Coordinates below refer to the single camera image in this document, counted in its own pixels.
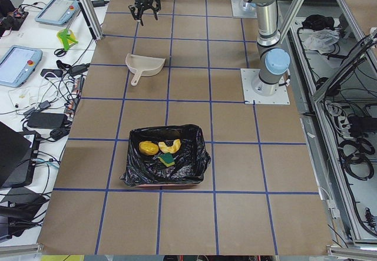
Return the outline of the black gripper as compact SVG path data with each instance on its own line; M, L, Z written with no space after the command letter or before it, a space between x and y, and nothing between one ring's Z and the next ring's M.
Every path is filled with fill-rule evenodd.
M161 0L135 0L133 5L128 6L132 15L135 15L134 19L144 25L143 13L144 11L151 9L153 11L154 19L158 20L158 12L161 9Z

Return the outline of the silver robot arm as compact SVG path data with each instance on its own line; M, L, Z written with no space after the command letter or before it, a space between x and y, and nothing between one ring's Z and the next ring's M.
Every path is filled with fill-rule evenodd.
M256 41L260 55L260 70L251 81L254 92L262 96L271 96L278 89L283 74L287 71L290 59L278 43L282 39L278 28L279 11L277 0L239 0L239 8L248 4L255 7ZM129 5L133 18L142 22L143 13L152 10L157 15L161 10L161 0L134 0Z

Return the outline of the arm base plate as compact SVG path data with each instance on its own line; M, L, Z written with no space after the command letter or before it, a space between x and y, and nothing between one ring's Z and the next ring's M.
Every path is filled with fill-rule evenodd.
M256 19L256 4L244 0L231 0L232 14L235 18Z
M266 84L259 78L259 69L242 68L241 79L245 104L289 105L283 77L278 84Z

